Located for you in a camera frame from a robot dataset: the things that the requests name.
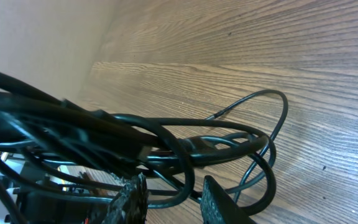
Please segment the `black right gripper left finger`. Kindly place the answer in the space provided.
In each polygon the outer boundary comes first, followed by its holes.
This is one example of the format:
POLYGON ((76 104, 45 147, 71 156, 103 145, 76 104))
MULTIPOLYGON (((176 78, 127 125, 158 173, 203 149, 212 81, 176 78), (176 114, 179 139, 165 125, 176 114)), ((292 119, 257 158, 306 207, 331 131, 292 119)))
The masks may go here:
POLYGON ((148 196, 145 175, 133 177, 109 204, 101 224, 145 224, 148 196))

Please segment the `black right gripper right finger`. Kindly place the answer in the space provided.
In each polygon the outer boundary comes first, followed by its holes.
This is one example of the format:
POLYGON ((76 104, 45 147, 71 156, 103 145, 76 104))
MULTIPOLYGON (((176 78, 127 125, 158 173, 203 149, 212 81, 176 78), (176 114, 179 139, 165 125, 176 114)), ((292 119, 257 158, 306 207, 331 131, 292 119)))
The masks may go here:
POLYGON ((255 224, 210 175, 204 178, 200 208, 205 224, 255 224))

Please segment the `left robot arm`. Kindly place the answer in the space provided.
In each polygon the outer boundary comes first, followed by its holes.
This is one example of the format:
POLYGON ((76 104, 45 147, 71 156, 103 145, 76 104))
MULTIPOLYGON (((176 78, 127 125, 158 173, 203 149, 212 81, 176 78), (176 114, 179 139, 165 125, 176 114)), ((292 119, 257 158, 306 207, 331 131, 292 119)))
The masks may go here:
MULTIPOLYGON (((0 154, 0 161, 21 177, 41 186, 69 193, 88 194, 92 189, 77 187, 64 182, 25 161, 23 157, 13 157, 9 153, 0 154)), ((49 197, 26 186, 15 183, 0 171, 2 187, 17 206, 28 223, 91 223, 104 204, 74 202, 49 197)), ((13 217, 0 200, 0 223, 13 223, 13 217)))

